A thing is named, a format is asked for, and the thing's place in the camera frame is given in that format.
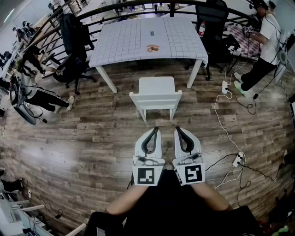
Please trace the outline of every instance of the black railing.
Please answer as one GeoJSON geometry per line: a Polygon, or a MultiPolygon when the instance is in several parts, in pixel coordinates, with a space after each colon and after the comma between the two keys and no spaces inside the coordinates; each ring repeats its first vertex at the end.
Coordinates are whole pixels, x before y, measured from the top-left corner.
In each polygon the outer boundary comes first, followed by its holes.
{"type": "MultiPolygon", "coordinates": [[[[75,2],[75,0],[69,0],[67,1],[65,4],[62,5],[62,7],[66,6],[66,5],[69,5],[71,4],[72,2],[75,2]]],[[[159,0],[133,0],[133,1],[127,1],[127,2],[122,2],[122,3],[118,3],[118,4],[113,4],[113,5],[110,5],[110,6],[104,6],[104,7],[101,7],[101,8],[98,8],[98,9],[94,9],[90,12],[87,12],[85,14],[82,14],[80,16],[77,16],[77,19],[79,20],[82,20],[82,19],[85,19],[87,17],[91,17],[93,15],[96,15],[96,14],[100,14],[100,13],[103,13],[103,12],[107,12],[107,11],[111,11],[111,10],[117,10],[119,8],[124,8],[124,7],[129,7],[129,6],[138,6],[138,5],[144,5],[144,4],[151,4],[151,3],[158,3],[159,0]]],[[[170,17],[174,17],[175,14],[191,14],[191,15],[196,15],[197,13],[196,12],[183,12],[183,11],[175,11],[175,3],[179,3],[179,1],[177,0],[161,0],[162,3],[168,3],[170,4],[170,10],[169,11],[161,11],[161,13],[169,13],[170,14],[170,17]]],[[[198,5],[198,6],[207,6],[207,3],[206,2],[199,2],[199,1],[194,1],[194,0],[182,0],[181,1],[182,4],[189,4],[189,5],[198,5]]],[[[42,26],[41,28],[37,31],[37,32],[40,32],[44,27],[45,25],[48,23],[48,22],[55,22],[57,19],[55,19],[54,21],[52,21],[53,18],[56,17],[56,15],[62,11],[62,7],[59,8],[42,26]]],[[[242,12],[239,12],[239,11],[236,11],[234,9],[231,9],[231,8],[227,8],[227,7],[224,7],[224,6],[219,6],[219,5],[210,5],[211,8],[214,8],[214,9],[219,9],[219,10],[224,10],[228,13],[232,13],[232,14],[235,14],[237,15],[236,18],[232,18],[232,19],[227,19],[227,22],[233,22],[235,24],[240,24],[242,26],[245,26],[244,22],[247,22],[247,21],[254,21],[254,19],[247,15],[247,14],[244,14],[242,12]]],[[[100,21],[96,21],[96,22],[93,22],[93,23],[90,23],[90,24],[87,24],[87,26],[91,26],[91,25],[95,25],[95,24],[100,24],[100,23],[103,23],[105,21],[110,21],[110,20],[116,20],[116,19],[120,19],[120,18],[127,18],[127,17],[131,17],[131,16],[136,16],[136,15],[142,15],[142,14],[155,14],[155,13],[159,13],[158,11],[152,11],[152,12],[133,12],[133,13],[130,13],[130,14],[126,14],[126,15],[123,15],[123,16],[115,16],[115,17],[111,17],[111,18],[105,18],[103,20],[100,20],[100,21]]],[[[203,16],[211,16],[211,17],[214,17],[214,18],[219,18],[218,16],[215,16],[215,15],[211,15],[211,14],[201,14],[203,16]]],[[[50,44],[53,44],[54,42],[54,45],[51,49],[49,49],[47,51],[47,53],[63,46],[63,44],[61,45],[58,45],[55,47],[55,44],[57,43],[57,41],[61,38],[58,37],[56,39],[54,39],[54,37],[56,35],[54,35],[52,37],[52,40],[50,42],[47,42],[48,38],[50,35],[52,34],[59,34],[59,30],[60,30],[60,26],[59,25],[56,25],[56,26],[53,26],[53,29],[50,30],[49,32],[45,32],[45,34],[43,36],[41,36],[39,39],[35,40],[35,38],[33,38],[31,40],[31,44],[29,44],[28,47],[32,46],[32,45],[37,45],[38,43],[40,43],[41,41],[44,40],[43,44],[41,45],[41,48],[46,48],[46,50],[48,49],[49,45],[50,44]]],[[[94,33],[98,33],[100,32],[100,30],[96,30],[96,31],[93,31],[93,32],[90,32],[90,34],[94,34],[94,33]]]]}

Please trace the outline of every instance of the table leg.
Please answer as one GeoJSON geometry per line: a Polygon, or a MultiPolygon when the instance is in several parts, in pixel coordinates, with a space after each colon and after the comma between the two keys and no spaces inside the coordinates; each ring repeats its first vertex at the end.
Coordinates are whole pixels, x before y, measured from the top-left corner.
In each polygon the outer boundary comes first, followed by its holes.
{"type": "Polygon", "coordinates": [[[195,80],[195,77],[197,76],[198,74],[198,71],[199,71],[199,68],[201,66],[201,63],[202,63],[202,60],[196,60],[195,61],[195,65],[194,65],[194,68],[193,68],[193,71],[192,73],[190,74],[190,77],[189,77],[189,81],[188,81],[188,84],[187,84],[187,88],[190,89],[193,85],[193,82],[195,80]]]}
{"type": "Polygon", "coordinates": [[[100,73],[101,77],[105,80],[107,85],[110,87],[110,89],[113,91],[113,93],[116,93],[117,89],[115,85],[112,83],[112,81],[110,80],[110,77],[107,75],[105,69],[103,69],[102,66],[97,66],[96,69],[100,73]]]}

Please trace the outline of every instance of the ceiling light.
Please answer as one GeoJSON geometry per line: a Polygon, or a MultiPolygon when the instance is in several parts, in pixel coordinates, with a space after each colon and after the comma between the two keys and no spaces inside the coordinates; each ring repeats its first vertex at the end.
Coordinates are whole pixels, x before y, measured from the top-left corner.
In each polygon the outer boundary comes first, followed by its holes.
{"type": "Polygon", "coordinates": [[[8,18],[11,16],[11,14],[13,13],[13,11],[14,11],[14,8],[11,10],[11,12],[8,14],[8,16],[6,17],[6,19],[4,20],[4,22],[3,23],[5,23],[7,20],[8,20],[8,18]]]}

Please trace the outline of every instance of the black pants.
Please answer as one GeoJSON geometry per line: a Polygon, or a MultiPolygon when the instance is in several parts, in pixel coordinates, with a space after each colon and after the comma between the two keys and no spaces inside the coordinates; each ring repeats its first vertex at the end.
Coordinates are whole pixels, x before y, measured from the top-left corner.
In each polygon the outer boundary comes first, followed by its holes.
{"type": "Polygon", "coordinates": [[[259,58],[258,61],[253,65],[253,69],[249,73],[242,75],[241,79],[243,83],[241,88],[244,91],[248,91],[269,72],[276,69],[276,67],[277,65],[273,65],[259,58]]]}
{"type": "Polygon", "coordinates": [[[32,105],[41,106],[51,112],[55,111],[55,106],[53,105],[58,105],[62,107],[69,106],[69,103],[63,100],[61,97],[57,96],[55,92],[42,88],[39,88],[36,94],[32,98],[27,99],[26,102],[32,105]]]}
{"type": "Polygon", "coordinates": [[[1,182],[3,183],[4,190],[8,192],[13,192],[15,190],[22,190],[22,185],[20,184],[20,180],[16,180],[14,182],[9,182],[1,179],[1,182]]]}

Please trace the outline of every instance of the green sneaker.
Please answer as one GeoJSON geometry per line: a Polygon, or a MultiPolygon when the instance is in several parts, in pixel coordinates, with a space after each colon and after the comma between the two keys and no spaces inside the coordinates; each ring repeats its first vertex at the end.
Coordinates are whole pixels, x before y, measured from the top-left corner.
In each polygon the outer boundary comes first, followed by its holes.
{"type": "Polygon", "coordinates": [[[234,84],[235,84],[235,87],[240,91],[241,94],[244,95],[244,94],[246,93],[246,91],[244,91],[244,90],[241,88],[241,83],[240,83],[240,82],[235,81],[234,84]]]}

